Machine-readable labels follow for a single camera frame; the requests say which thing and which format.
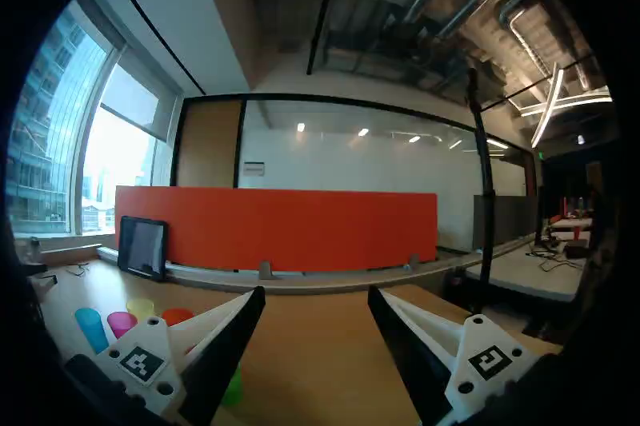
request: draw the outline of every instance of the plastic cup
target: plastic cup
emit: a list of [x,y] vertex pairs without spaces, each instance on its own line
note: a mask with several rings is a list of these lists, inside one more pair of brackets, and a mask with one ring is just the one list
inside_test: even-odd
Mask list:
[[120,339],[124,333],[138,324],[138,320],[134,315],[127,311],[117,311],[111,313],[106,317],[106,322],[109,323],[111,331],[114,332],[115,339]]
[[109,346],[106,340],[105,329],[102,327],[100,313],[91,308],[80,308],[75,312],[75,320],[89,341],[89,345],[96,354],[99,354]]
[[138,319],[138,323],[149,316],[155,316],[154,302],[146,298],[136,298],[126,302],[126,310]]
[[231,381],[229,381],[229,386],[226,387],[221,403],[224,406],[233,406],[242,400],[242,396],[242,376],[240,375],[240,368],[238,367],[231,377]]
[[192,317],[194,317],[194,314],[185,308],[167,309],[162,314],[162,319],[166,321],[167,326],[182,323],[183,321],[190,320]]

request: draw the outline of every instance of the pink cup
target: pink cup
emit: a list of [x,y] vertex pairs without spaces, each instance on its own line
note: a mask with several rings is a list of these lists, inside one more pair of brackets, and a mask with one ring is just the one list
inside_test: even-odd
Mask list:
[[134,315],[126,311],[117,311],[111,313],[106,317],[106,322],[109,323],[111,331],[114,332],[115,339],[119,339],[124,333],[138,324],[138,320]]

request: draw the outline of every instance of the desk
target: desk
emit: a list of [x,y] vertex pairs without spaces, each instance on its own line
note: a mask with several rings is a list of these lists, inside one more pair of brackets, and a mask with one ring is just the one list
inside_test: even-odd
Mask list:
[[552,229],[560,228],[589,228],[593,224],[593,218],[565,218],[552,223],[550,227]]
[[560,241],[571,241],[574,239],[574,229],[580,228],[579,240],[585,240],[587,244],[591,239],[591,232],[585,231],[594,223],[593,218],[565,218],[550,225],[551,236]]
[[[154,283],[90,262],[83,277],[54,269],[58,285],[42,304],[47,328],[65,358],[93,353],[73,318],[90,306],[106,315],[124,311],[131,297],[148,297],[156,313],[183,307],[202,313],[238,294]],[[469,313],[418,286],[392,294],[462,323]],[[515,333],[539,354],[561,347]],[[214,424],[417,424],[418,415],[366,304],[366,291],[333,295],[267,296],[262,317],[241,362],[244,398],[220,408]]]
[[[491,261],[489,283],[534,297],[571,302],[578,292],[586,259],[571,260],[572,263],[581,265],[582,269],[562,265],[546,273],[538,267],[544,259],[527,256],[529,252],[530,246],[524,245],[494,258]],[[549,260],[544,266],[548,269],[554,264],[555,261]],[[479,280],[481,268],[482,265],[471,266],[466,270],[466,275]]]

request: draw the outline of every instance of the black tablet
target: black tablet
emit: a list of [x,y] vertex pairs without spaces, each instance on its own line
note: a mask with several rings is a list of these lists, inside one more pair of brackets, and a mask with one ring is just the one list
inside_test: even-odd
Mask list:
[[164,221],[123,216],[120,220],[118,267],[154,281],[165,279],[169,226]]

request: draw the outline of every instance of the orange partition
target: orange partition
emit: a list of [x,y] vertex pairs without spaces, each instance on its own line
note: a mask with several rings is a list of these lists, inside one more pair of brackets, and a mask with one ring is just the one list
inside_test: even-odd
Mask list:
[[436,195],[119,186],[123,215],[169,224],[167,259],[216,269],[344,271],[436,256]]

